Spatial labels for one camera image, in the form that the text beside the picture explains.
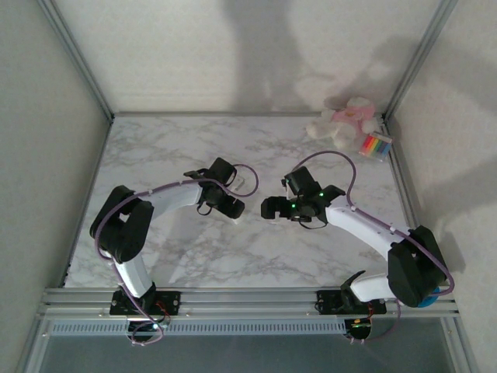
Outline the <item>white pink plush toy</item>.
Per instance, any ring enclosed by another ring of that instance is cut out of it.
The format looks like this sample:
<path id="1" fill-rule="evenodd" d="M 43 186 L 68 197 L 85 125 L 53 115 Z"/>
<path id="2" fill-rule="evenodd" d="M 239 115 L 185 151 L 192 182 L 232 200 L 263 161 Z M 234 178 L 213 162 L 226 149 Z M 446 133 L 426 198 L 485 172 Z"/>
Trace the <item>white pink plush toy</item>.
<path id="1" fill-rule="evenodd" d="M 338 150 L 354 148 L 377 128 L 375 105 L 366 98 L 351 98 L 341 110 L 326 109 L 306 126 L 315 140 L 330 139 Z"/>

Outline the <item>thin aluminium frame rail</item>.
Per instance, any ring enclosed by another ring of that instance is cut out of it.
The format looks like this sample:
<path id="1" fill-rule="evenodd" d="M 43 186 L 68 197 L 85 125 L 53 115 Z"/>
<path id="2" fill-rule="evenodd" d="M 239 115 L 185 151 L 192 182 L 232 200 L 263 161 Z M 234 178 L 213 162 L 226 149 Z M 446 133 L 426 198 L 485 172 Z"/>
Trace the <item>thin aluminium frame rail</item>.
<path id="1" fill-rule="evenodd" d="M 118 117 L 320 117 L 321 111 L 120 111 Z"/>

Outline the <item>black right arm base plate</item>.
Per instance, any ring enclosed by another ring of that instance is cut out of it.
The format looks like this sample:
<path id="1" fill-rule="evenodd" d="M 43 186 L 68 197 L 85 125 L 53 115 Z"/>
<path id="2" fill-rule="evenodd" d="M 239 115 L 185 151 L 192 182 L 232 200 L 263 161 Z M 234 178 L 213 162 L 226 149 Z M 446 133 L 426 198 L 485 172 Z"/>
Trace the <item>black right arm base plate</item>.
<path id="1" fill-rule="evenodd" d="M 315 309 L 320 315 L 383 315 L 385 303 L 378 300 L 361 302 L 351 291 L 319 290 Z"/>

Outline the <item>aluminium side frame rail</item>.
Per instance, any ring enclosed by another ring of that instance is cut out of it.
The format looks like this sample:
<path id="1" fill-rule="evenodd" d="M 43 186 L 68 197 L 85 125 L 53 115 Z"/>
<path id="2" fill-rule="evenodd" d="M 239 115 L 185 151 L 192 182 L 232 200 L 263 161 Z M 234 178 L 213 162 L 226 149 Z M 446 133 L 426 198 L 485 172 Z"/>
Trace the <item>aluminium side frame rail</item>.
<path id="1" fill-rule="evenodd" d="M 389 151 L 389 162 L 398 188 L 405 220 L 411 227 L 418 226 L 419 199 L 415 192 L 412 174 L 408 168 L 407 158 L 401 143 L 401 126 L 395 118 L 384 122 L 383 131 L 393 137 L 393 145 Z"/>

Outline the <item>circuit board with green light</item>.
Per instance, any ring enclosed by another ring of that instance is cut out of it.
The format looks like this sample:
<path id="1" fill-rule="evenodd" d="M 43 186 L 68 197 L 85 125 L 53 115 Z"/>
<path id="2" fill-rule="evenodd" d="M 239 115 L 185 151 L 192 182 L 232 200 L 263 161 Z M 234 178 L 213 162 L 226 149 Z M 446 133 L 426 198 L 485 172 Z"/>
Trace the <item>circuit board with green light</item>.
<path id="1" fill-rule="evenodd" d="M 138 345 L 154 343 L 163 337 L 169 323 L 170 317 L 168 315 L 162 316 L 154 322 L 150 320 L 130 321 L 128 323 L 127 338 L 131 343 Z"/>
<path id="2" fill-rule="evenodd" d="M 370 318 L 345 319 L 344 323 L 346 327 L 345 337 L 349 339 L 350 343 L 365 343 L 370 336 L 372 329 Z"/>

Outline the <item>rainbow coloured pack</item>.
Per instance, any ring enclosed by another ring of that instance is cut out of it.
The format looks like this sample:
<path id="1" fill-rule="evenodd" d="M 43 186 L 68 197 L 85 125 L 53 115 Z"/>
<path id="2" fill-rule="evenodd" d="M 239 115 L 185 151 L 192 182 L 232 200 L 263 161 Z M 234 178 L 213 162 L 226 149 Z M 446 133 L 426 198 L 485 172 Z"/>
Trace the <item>rainbow coloured pack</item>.
<path id="1" fill-rule="evenodd" d="M 393 138 L 379 132 L 368 134 L 359 153 L 367 158 L 383 162 L 391 150 Z"/>

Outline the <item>aluminium frame post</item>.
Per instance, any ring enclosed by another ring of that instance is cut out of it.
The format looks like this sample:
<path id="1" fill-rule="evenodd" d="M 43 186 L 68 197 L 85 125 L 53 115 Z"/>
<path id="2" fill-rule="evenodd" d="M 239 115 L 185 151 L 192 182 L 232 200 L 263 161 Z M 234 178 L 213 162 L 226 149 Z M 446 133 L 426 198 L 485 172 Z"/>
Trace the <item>aluminium frame post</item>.
<path id="1" fill-rule="evenodd" d="M 36 0 L 36 3 L 41 8 L 50 26 L 54 30 L 57 38 L 61 42 L 63 49 L 68 54 L 76 71 L 82 77 L 84 83 L 89 89 L 93 99 L 102 111 L 106 121 L 111 125 L 114 120 L 114 112 L 108 103 L 99 83 L 96 80 L 88 62 L 80 46 L 78 45 L 73 32 L 62 15 L 55 0 Z"/>
<path id="2" fill-rule="evenodd" d="M 430 51 L 433 49 L 435 42 L 438 40 L 458 1 L 459 0 L 440 0 L 421 40 L 416 44 L 415 52 L 412 55 L 407 68 L 403 72 L 400 82 L 383 112 L 385 124 L 388 124 L 391 121 L 400 107 L 401 102 L 428 58 Z"/>

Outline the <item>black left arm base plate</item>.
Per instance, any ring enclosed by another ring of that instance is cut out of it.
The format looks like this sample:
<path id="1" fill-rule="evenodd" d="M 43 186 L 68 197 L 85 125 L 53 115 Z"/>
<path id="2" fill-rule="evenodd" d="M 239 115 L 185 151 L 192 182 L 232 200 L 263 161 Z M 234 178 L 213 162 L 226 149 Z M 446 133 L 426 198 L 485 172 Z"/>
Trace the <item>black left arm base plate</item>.
<path id="1" fill-rule="evenodd" d="M 178 315 L 181 293 L 179 291 L 155 291 L 151 295 L 134 298 L 134 300 L 149 315 Z M 113 293 L 109 313 L 128 316 L 141 314 L 123 289 Z"/>

